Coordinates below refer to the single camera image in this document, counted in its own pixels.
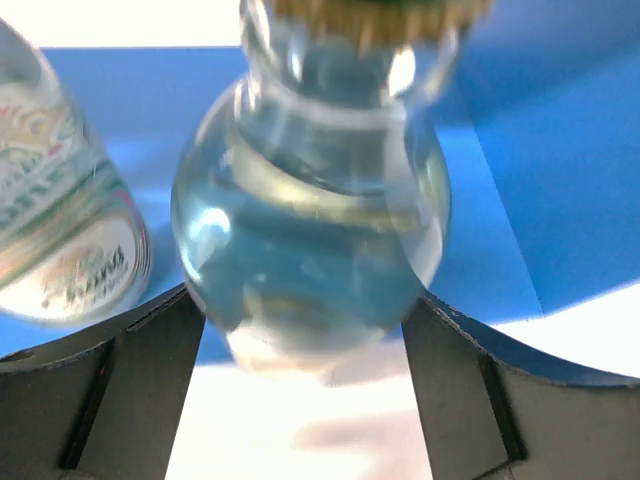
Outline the clear glass bottle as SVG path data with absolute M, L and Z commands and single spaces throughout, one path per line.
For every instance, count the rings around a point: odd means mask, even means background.
M 150 236 L 101 140 L 42 53 L 1 28 L 1 307 L 45 325 L 131 308 Z
M 234 361 L 323 377 L 409 316 L 450 177 L 430 115 L 488 1 L 243 1 L 248 70 L 171 191 L 184 283 Z

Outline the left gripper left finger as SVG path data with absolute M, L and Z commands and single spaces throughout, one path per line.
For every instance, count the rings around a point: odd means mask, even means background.
M 204 323 L 179 285 L 2 357 L 2 478 L 164 478 Z

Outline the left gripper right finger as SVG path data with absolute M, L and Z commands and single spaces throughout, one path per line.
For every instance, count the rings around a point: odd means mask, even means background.
M 423 295 L 403 324 L 436 479 L 635 479 L 639 382 L 536 350 Z

